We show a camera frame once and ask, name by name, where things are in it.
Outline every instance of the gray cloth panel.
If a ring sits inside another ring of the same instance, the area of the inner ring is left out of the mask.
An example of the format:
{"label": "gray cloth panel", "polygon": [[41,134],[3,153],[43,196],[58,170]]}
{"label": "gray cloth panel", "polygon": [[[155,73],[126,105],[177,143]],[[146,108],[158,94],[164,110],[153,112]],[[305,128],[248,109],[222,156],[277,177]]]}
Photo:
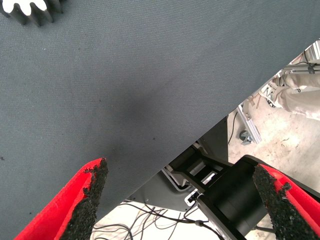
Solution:
{"label": "gray cloth panel", "polygon": [[0,16],[2,240],[99,157],[107,214],[320,36],[316,0],[63,9],[41,28]]}

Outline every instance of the beige pants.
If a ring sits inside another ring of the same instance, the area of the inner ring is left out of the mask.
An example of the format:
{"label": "beige pants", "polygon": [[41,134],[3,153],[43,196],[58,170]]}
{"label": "beige pants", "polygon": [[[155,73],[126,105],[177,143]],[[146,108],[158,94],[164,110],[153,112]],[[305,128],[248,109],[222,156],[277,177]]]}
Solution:
{"label": "beige pants", "polygon": [[290,113],[320,120],[320,74],[288,74],[283,78],[286,86],[275,90],[275,105]]}

